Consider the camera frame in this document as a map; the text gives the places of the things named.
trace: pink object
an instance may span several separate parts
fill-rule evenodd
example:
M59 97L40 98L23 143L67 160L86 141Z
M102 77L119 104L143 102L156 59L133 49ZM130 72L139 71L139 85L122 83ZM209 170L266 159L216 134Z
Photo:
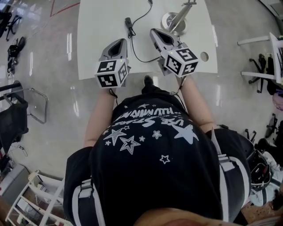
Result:
M275 93L272 97L272 101L277 109L283 111L283 97L280 97L278 93Z

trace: backpack strap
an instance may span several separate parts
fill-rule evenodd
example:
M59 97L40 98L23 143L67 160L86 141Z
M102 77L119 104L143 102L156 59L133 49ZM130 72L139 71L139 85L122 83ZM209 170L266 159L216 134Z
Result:
M229 209L229 194L233 188L229 186L229 184L226 181L225 175L230 170L240 170L242 174L243 179L243 189L244 189L244 200L242 207L244 206L246 200L249 197L249 191L250 191L250 184L249 184L249 177L247 170L245 169L243 163L235 158L235 157L228 157L226 154L222 154L220 146L217 142L214 129L211 131L211 141L215 145L218 159L219 159L219 169L220 169L220 197L221 197L221 205L222 205L222 214L223 214L223 221L228 222L229 221L229 213L231 210Z
M89 198L91 196L93 196L94 199L98 226L105 226L100 198L92 179L83 181L80 186L76 187L73 193L72 211L73 211L74 221L77 226L81 226L80 217L79 217L79 199Z

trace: white shelf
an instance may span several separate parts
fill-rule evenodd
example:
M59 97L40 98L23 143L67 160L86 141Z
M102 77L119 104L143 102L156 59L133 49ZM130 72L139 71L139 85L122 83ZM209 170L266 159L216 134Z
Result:
M62 183L62 181L59 181L59 180L56 180L56 179L53 179L53 178L50 178L50 177L46 177L46 176L43 176L43 175L38 175L38 177L44 184L55 186L57 188Z
M43 190L38 189L37 187L35 187L33 184L38 184L38 180L40 180L40 182L43 184L43 186L52 186L55 187L56 191L54 194L50 194L48 192L45 192ZM42 219L41 222L39 224L39 226L44 226L46 225L46 222L48 221L48 219L52 219L54 221L58 221L60 223L63 223L65 225L72 225L71 222L62 219L54 214L51 213L51 211L54 208L54 205L56 204L56 202L60 202L63 203L64 200L61 197L58 197L60 195L60 193L63 190L64 187L64 182L65 180L63 179L62 181L60 180L56 180L53 178L49 178L46 176L43 176L41 174L39 174L39 171L36 171L33 173L33 175L30 177L30 181L27 183L27 185L25 186L25 188L22 190L22 192L20 193L20 195L17 197L16 201L14 202L14 204L12 205L7 217L6 217L6 221L9 221L13 226L16 226L16 224L9 218L12 211L15 210L20 217L22 217L23 219L27 220L32 226L38 226L37 224L35 224L34 222L32 222L28 217L26 217L24 214L22 214L17 208L17 203L19 202L20 199L24 200L25 202L27 202L33 209L35 209L36 211L38 211L40 214L42 214ZM39 206L37 206L36 204L34 204L33 202L31 202L30 200L28 200L26 197L23 196L23 194L26 192L26 190L30 188L34 194L36 196L39 196L41 198L44 199L49 199L50 203L47 207L46 210L40 208Z
M13 209L26 221L28 221L31 225L37 226L35 223L33 223L29 218L27 218L24 214L22 214L16 207L13 207Z

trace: round base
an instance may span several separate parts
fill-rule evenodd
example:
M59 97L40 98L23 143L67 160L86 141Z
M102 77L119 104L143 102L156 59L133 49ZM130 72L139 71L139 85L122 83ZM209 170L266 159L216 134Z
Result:
M161 27L163 30L171 32L169 30L169 26L171 24L171 21L175 18L177 14L178 13L175 12L169 12L162 17ZM187 21L184 19L183 21L180 22L178 27L171 33L177 36L181 36L183 34L186 34L186 32L187 32Z

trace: shoe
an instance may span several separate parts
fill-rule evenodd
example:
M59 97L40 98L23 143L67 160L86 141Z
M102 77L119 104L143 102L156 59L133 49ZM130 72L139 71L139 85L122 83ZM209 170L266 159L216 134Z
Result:
M151 86L153 85L153 80L149 75L146 75L145 79L143 80L143 83L145 86Z

